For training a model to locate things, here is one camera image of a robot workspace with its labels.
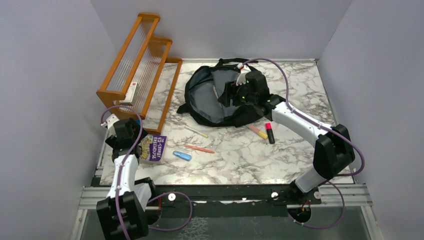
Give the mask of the black backpack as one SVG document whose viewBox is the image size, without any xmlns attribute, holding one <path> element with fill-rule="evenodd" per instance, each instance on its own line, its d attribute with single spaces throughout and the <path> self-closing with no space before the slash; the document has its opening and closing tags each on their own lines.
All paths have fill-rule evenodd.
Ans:
<svg viewBox="0 0 424 240">
<path fill-rule="evenodd" d="M 190 114 L 207 127 L 242 127 L 266 117 L 285 99 L 272 94 L 266 77 L 250 59 L 220 59 L 201 66 L 185 85 L 185 103 L 178 114 Z"/>
</svg>

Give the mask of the floral cover book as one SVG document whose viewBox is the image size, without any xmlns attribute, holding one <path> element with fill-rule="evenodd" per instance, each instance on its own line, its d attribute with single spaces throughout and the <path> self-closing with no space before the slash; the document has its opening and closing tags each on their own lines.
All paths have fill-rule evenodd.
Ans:
<svg viewBox="0 0 424 240">
<path fill-rule="evenodd" d="M 217 93 L 217 90 L 216 90 L 216 87 L 215 86 L 213 86 L 213 92 L 214 92 L 216 98 L 219 99 L 219 95 Z"/>
</svg>

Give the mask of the purple treehouse book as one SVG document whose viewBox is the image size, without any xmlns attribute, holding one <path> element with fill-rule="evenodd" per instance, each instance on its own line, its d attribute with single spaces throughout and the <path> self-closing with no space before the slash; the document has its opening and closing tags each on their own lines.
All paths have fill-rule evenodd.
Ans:
<svg viewBox="0 0 424 240">
<path fill-rule="evenodd" d="M 168 138 L 163 135 L 150 135 L 144 137 L 139 146 L 141 148 L 140 162 L 161 164 Z"/>
</svg>

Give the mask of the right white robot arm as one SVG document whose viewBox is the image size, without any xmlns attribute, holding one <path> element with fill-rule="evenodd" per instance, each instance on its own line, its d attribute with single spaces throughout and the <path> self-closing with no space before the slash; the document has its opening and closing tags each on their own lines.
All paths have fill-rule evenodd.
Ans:
<svg viewBox="0 0 424 240">
<path fill-rule="evenodd" d="M 285 98 L 271 94 L 260 71 L 241 74 L 225 84 L 218 101 L 225 107 L 248 105 L 262 117 L 303 137 L 314 148 L 312 166 L 290 183 L 289 199 L 300 204 L 309 192 L 338 175 L 355 160 L 348 129 L 331 126 L 296 110 Z"/>
</svg>

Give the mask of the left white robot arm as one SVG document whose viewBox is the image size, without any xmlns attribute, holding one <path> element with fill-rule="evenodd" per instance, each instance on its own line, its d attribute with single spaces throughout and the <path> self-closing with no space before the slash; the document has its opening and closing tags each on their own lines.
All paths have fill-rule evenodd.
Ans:
<svg viewBox="0 0 424 240">
<path fill-rule="evenodd" d="M 148 133 L 132 118 L 120 120 L 115 114 L 104 123 L 110 132 L 105 143 L 112 148 L 115 166 L 111 188 L 96 204 L 96 212 L 106 240 L 136 240 L 148 235 L 146 206 L 157 200 L 151 179 L 136 184 L 140 163 L 140 142 Z"/>
</svg>

